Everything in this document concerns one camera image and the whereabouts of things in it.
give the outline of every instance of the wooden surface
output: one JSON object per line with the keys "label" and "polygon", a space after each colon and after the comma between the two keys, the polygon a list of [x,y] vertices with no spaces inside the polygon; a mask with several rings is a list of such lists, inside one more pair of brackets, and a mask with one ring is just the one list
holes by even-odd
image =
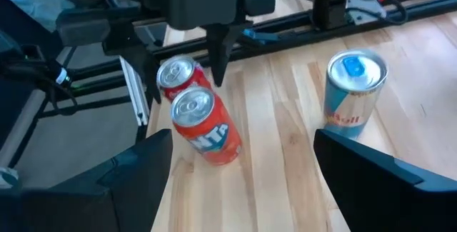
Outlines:
{"label": "wooden surface", "polygon": [[[277,0],[270,19],[308,9]],[[152,231],[349,231],[316,163],[324,72],[337,51],[367,47],[390,66],[359,141],[457,179],[457,14],[302,46],[229,64],[216,89],[244,145],[231,164],[209,166],[173,131],[169,182]],[[167,33],[169,44],[202,31]],[[172,128],[169,104],[152,108],[149,135]]]}

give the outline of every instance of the fanta can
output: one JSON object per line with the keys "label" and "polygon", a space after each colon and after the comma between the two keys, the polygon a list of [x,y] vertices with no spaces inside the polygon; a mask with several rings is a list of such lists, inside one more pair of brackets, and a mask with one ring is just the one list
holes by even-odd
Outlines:
{"label": "fanta can", "polygon": [[178,133],[211,164],[232,162],[241,151],[241,139],[222,100],[212,90],[193,86],[171,104]]}

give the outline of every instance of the blue can lid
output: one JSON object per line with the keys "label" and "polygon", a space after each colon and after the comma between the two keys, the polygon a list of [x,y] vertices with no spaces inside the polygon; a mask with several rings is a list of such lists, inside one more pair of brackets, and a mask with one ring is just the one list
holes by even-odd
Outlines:
{"label": "blue can lid", "polygon": [[354,49],[336,54],[328,64],[327,74],[342,89],[369,91],[387,77],[387,65],[368,49]]}

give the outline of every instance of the black bracket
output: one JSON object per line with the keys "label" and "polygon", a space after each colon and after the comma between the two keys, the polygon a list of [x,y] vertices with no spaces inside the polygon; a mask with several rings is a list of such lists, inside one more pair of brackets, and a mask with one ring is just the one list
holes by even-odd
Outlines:
{"label": "black bracket", "polygon": [[238,9],[235,20],[230,24],[210,24],[203,26],[206,30],[206,47],[213,80],[221,86],[233,45],[243,31],[252,26],[246,20],[246,12]]}
{"label": "black bracket", "polygon": [[107,56],[122,56],[146,84],[146,94],[152,95],[160,104],[161,96],[156,84],[160,67],[158,60],[138,38],[132,23],[114,22],[110,27],[111,30],[102,43],[104,53]]}

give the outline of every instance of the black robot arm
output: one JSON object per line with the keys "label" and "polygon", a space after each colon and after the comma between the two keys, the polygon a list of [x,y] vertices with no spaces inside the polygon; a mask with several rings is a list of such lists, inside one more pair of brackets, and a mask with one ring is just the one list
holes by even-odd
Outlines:
{"label": "black robot arm", "polygon": [[[243,32],[252,26],[246,16],[274,11],[275,0],[139,0],[139,7],[110,9],[73,9],[57,19],[57,29],[67,46],[102,42],[107,55],[121,55],[131,64],[154,98],[161,99],[155,85],[159,62],[147,54],[146,46],[134,32],[133,23],[166,22],[175,29],[197,26],[206,30],[206,48],[211,71],[217,86],[222,84],[229,54],[238,42],[247,44]],[[136,54],[139,48],[145,54]]]}

